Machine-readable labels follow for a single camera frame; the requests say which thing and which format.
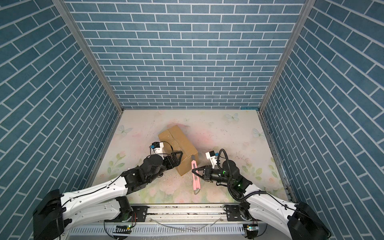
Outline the pink utility knife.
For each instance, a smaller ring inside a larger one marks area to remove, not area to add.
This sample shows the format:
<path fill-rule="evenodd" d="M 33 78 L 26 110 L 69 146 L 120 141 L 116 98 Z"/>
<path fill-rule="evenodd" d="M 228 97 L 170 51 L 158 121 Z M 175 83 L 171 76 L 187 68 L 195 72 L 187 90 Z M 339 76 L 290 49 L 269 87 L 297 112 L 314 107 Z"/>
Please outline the pink utility knife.
<path fill-rule="evenodd" d="M 201 190 L 201 183 L 200 178 L 193 172 L 194 169 L 198 167 L 197 161 L 194 155 L 191 156 L 192 162 L 192 173 L 193 173 L 193 188 L 194 188 L 194 194 L 197 195 Z"/>

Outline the brown cardboard express box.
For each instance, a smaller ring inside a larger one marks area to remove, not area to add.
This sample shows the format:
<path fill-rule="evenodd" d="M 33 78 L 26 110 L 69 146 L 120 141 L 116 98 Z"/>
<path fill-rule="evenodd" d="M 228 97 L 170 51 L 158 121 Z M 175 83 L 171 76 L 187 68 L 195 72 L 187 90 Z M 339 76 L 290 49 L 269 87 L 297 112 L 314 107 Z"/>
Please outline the brown cardboard express box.
<path fill-rule="evenodd" d="M 175 152 L 183 152 L 181 163 L 176 167 L 180 176 L 183 176 L 192 170 L 193 159 L 197 162 L 197 165 L 199 164 L 199 153 L 197 149 L 179 126 L 175 125 L 161 132 L 158 134 L 158 137 L 161 142 L 167 142 L 164 143 L 166 153 L 170 154 L 172 152 L 170 145 Z"/>

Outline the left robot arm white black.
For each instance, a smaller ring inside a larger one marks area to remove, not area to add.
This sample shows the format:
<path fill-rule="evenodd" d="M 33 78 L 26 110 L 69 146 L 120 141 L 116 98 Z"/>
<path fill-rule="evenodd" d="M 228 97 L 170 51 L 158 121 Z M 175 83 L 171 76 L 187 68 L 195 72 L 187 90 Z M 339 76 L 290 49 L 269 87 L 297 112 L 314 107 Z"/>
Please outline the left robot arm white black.
<path fill-rule="evenodd" d="M 105 183 L 74 192 L 48 192 L 33 211 L 34 239 L 54 240 L 79 225 L 128 217 L 132 208 L 127 195 L 179 166 L 182 155 L 181 151 L 152 154 L 140 166 Z"/>

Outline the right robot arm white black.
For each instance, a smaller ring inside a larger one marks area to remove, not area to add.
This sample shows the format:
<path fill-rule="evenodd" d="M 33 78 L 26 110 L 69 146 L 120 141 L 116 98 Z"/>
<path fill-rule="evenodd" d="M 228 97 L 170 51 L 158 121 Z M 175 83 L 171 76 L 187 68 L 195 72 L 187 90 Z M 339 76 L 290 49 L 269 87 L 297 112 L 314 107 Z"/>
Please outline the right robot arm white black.
<path fill-rule="evenodd" d="M 203 166 L 192 173 L 206 182 L 225 185 L 247 219 L 263 221 L 292 240 L 328 240 L 332 235 L 308 204 L 287 202 L 263 191 L 242 176 L 231 160 L 224 161 L 221 169 Z"/>

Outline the right controller board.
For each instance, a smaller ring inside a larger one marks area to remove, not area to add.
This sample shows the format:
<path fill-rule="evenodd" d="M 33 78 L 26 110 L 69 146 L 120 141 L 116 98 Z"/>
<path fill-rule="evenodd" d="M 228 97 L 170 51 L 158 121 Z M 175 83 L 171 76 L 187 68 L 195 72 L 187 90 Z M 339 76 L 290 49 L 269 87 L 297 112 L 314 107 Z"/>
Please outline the right controller board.
<path fill-rule="evenodd" d="M 250 225 L 243 225 L 244 228 L 244 237 L 247 239 L 254 239 L 258 236 L 259 234 L 259 226 L 255 224 L 250 224 Z"/>

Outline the controller board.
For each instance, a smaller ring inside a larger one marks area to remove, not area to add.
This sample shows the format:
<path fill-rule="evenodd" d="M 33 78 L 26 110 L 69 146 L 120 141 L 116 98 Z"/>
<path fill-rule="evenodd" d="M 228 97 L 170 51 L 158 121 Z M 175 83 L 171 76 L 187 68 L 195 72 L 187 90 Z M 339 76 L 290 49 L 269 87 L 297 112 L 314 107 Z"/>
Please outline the controller board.
<path fill-rule="evenodd" d="M 132 233 L 129 226 L 116 226 L 113 231 L 113 237 L 117 240 L 124 240 Z"/>
<path fill-rule="evenodd" d="M 250 225 L 243 225 L 244 228 L 244 237 L 247 239 L 254 239 L 258 236 L 259 234 L 259 226 L 255 224 L 250 224 Z"/>

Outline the left controller board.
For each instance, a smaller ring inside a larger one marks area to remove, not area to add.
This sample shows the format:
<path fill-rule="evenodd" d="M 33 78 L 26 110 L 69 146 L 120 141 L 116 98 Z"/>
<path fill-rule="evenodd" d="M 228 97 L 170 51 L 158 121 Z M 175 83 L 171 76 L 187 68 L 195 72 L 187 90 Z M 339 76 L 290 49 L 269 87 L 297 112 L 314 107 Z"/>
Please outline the left controller board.
<path fill-rule="evenodd" d="M 132 233 L 129 226 L 116 226 L 113 231 L 113 237 L 117 240 L 124 240 Z"/>

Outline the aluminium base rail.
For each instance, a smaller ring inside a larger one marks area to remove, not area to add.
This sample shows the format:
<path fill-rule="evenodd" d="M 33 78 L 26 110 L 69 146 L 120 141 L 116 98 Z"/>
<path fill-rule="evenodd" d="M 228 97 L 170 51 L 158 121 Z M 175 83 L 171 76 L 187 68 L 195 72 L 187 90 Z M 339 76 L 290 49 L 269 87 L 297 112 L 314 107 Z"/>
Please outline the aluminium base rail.
<path fill-rule="evenodd" d="M 149 205 L 147 217 L 144 223 L 197 223 L 203 224 L 209 221 L 227 221 L 223 210 L 225 204 L 186 204 L 186 205 Z M 132 210 L 132 207 L 122 207 L 117 201 L 98 204 L 85 210 L 78 211 L 70 217 L 63 217 L 64 232 L 96 222 L 110 222 L 118 224 L 137 224 L 120 222 L 123 211 Z"/>

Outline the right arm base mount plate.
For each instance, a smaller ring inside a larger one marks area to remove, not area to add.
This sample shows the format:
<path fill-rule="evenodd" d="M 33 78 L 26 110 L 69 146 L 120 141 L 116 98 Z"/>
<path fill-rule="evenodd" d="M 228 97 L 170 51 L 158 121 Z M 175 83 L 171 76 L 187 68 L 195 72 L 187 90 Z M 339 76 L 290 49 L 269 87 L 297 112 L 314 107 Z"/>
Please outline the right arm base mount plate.
<path fill-rule="evenodd" d="M 223 210 L 226 213 L 228 222 L 254 221 L 254 218 L 242 205 L 224 205 Z"/>

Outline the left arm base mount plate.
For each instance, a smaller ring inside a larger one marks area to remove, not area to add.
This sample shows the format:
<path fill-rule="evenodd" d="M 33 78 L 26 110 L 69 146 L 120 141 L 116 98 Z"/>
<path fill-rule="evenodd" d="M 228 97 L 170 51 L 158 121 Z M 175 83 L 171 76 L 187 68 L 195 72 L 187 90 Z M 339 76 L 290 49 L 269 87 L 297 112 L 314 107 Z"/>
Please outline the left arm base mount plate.
<path fill-rule="evenodd" d="M 146 220 L 148 206 L 132 206 L 132 210 L 123 211 L 120 216 L 120 222 L 143 223 Z"/>

